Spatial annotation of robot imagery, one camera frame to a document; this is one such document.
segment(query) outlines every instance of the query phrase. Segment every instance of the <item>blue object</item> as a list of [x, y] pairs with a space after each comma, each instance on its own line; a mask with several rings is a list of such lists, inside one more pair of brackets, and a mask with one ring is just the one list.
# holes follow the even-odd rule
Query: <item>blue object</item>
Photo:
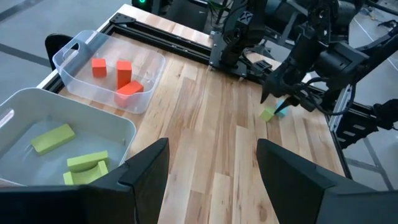
[[[278, 108], [281, 104], [283, 103], [283, 100], [279, 100], [278, 103], [276, 104], [276, 108]], [[284, 118], [287, 115], [287, 108], [284, 108], [280, 112], [276, 114], [280, 118]]]

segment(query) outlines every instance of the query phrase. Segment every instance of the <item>wooden table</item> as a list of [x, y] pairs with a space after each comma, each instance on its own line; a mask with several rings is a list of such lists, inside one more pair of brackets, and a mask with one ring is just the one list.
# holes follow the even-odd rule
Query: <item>wooden table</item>
[[[140, 9], [124, 5], [118, 12], [211, 45], [208, 35]], [[144, 45], [127, 37], [117, 38]], [[277, 223], [256, 160], [259, 138], [269, 139], [343, 175], [325, 117], [318, 111], [289, 108], [284, 119], [273, 118], [266, 123], [259, 115], [266, 106], [275, 107], [276, 99], [270, 96], [261, 105], [260, 85], [238, 82], [220, 72], [208, 71], [206, 65], [147, 47], [162, 53], [166, 65], [144, 114], [117, 110], [72, 95], [66, 89], [60, 94], [133, 121], [137, 136], [130, 156], [158, 138], [170, 139], [170, 175], [159, 223]], [[267, 60], [274, 67], [279, 65]], [[55, 74], [50, 74], [39, 87]]]

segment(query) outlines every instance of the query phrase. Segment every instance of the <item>green foam block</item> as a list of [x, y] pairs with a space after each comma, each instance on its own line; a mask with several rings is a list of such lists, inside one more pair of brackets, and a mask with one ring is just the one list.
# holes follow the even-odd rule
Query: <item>green foam block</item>
[[30, 143], [35, 148], [36, 152], [40, 155], [44, 155], [74, 138], [75, 133], [73, 130], [68, 124], [64, 124], [32, 139]]
[[108, 152], [96, 152], [67, 160], [69, 171], [81, 172], [93, 168], [99, 161], [108, 160]]
[[97, 162], [97, 165], [93, 168], [83, 172], [66, 172], [63, 174], [63, 181], [66, 185], [74, 184], [89, 184], [92, 181], [106, 175], [108, 168], [106, 167], [105, 161]]
[[266, 108], [261, 114], [260, 118], [263, 119], [265, 122], [269, 121], [273, 115], [274, 115], [275, 110], [271, 108]]

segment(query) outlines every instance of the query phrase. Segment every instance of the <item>concrete floor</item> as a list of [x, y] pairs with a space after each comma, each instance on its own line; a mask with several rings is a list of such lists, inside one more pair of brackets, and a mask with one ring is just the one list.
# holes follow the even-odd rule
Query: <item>concrete floor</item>
[[[0, 1], [2, 11], [20, 4], [24, 0]], [[96, 29], [116, 9], [130, 0], [96, 0], [96, 1], [65, 1], [65, 0], [27, 0], [32, 6], [5, 20], [0, 20], [0, 102], [21, 88], [36, 86], [48, 73], [46, 64], [38, 65], [20, 59], [10, 54], [19, 55], [18, 50], [37, 57], [42, 62], [47, 61], [44, 39], [51, 33], [63, 33], [74, 36], [85, 29]], [[389, 7], [395, 7], [395, 2], [387, 2]], [[374, 11], [373, 18], [358, 14], [351, 23], [350, 44], [358, 47], [369, 43], [372, 39], [384, 35], [387, 30], [377, 27], [379, 21], [394, 18], [383, 12]], [[271, 54], [276, 60], [283, 60], [289, 51], [272, 43]], [[383, 103], [391, 98], [398, 98], [398, 54], [384, 62], [371, 75], [358, 84], [356, 101], [372, 105]], [[388, 181], [394, 189], [398, 189], [398, 132], [380, 130], [365, 140], [344, 150], [347, 158], [376, 166], [368, 147], [372, 147], [378, 162], [386, 171]], [[349, 166], [353, 179], [376, 190], [387, 190], [386, 181], [373, 171]]]

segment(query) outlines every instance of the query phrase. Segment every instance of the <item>red block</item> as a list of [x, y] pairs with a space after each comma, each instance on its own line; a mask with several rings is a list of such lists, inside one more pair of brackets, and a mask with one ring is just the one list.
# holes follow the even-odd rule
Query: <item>red block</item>
[[131, 62], [120, 60], [116, 64], [116, 89], [119, 90], [131, 82]]
[[106, 62], [103, 58], [94, 58], [91, 61], [91, 66], [93, 68], [93, 76], [95, 78], [106, 77]]
[[125, 108], [128, 104], [132, 103], [129, 101], [129, 97], [135, 93], [142, 93], [144, 91], [144, 86], [137, 81], [132, 81], [124, 87], [116, 91], [114, 96], [114, 101], [120, 107]]

